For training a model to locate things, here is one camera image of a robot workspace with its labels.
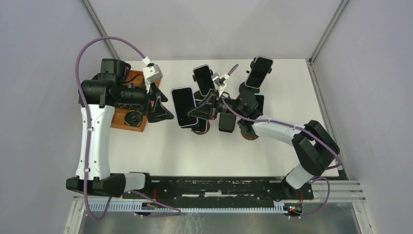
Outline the wood-base phone stand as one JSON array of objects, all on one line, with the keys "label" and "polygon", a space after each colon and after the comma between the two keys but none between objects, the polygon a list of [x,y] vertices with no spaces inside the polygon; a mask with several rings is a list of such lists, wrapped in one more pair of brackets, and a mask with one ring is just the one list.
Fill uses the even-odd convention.
[{"label": "wood-base phone stand", "polygon": [[192,132],[197,135],[204,135],[210,130],[209,121],[201,122],[197,127],[192,128]]}]

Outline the black small phone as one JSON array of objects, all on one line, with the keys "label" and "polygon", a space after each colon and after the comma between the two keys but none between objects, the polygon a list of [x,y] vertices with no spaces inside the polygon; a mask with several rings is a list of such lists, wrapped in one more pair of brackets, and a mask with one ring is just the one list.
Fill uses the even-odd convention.
[{"label": "black small phone", "polygon": [[232,133],[235,129],[237,117],[234,114],[219,114],[219,131]]}]

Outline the lilac case smartphone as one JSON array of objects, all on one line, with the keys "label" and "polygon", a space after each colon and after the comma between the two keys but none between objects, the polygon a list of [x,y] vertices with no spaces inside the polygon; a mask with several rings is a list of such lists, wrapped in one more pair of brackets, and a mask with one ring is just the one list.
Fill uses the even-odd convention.
[{"label": "lilac case smartphone", "polygon": [[196,107],[193,90],[190,86],[176,87],[171,90],[177,122],[181,128],[190,128],[198,124],[198,118],[188,112]]}]

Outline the cream case smartphone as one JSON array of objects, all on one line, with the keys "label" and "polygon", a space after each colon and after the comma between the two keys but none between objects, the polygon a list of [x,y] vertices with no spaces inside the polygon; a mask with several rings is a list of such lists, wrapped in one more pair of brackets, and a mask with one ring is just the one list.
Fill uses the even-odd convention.
[{"label": "cream case smartphone", "polygon": [[206,134],[209,131],[209,122],[205,119],[198,119],[198,124],[191,127],[191,131],[194,132],[197,135],[203,135]]}]

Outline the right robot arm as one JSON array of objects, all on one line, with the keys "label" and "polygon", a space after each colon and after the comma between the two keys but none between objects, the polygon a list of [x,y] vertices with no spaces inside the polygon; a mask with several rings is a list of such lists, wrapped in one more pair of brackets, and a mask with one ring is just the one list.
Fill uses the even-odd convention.
[{"label": "right robot arm", "polygon": [[226,92],[210,89],[205,97],[196,99],[192,88],[184,86],[173,88],[171,98],[181,128],[219,118],[223,132],[239,126],[249,137],[267,137],[292,146],[299,163],[283,179],[281,192],[288,199],[298,196],[304,184],[340,166],[340,149],[318,121],[295,124],[270,118],[263,114],[255,93],[244,91],[232,99]]}]

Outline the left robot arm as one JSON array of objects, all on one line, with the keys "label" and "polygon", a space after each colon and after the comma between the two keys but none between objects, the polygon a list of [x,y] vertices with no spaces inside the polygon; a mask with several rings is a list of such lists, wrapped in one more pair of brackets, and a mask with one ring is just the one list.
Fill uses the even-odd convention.
[{"label": "left robot arm", "polygon": [[68,190],[104,197],[121,197],[130,190],[143,199],[152,195],[148,173],[112,173],[109,165],[110,128],[117,108],[137,110],[150,123],[174,118],[163,106],[168,98],[155,84],[163,77],[159,66],[148,58],[143,62],[143,83],[137,86],[127,79],[131,66],[109,58],[102,59],[99,73],[81,82],[81,155],[75,176],[66,180]]}]

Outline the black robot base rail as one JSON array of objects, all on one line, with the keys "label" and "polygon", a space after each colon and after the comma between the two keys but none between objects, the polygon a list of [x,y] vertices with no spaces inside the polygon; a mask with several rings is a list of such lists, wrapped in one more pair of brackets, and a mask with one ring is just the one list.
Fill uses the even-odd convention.
[{"label": "black robot base rail", "polygon": [[282,177],[150,176],[140,193],[175,208],[270,208],[312,200],[310,184],[295,190]]}]

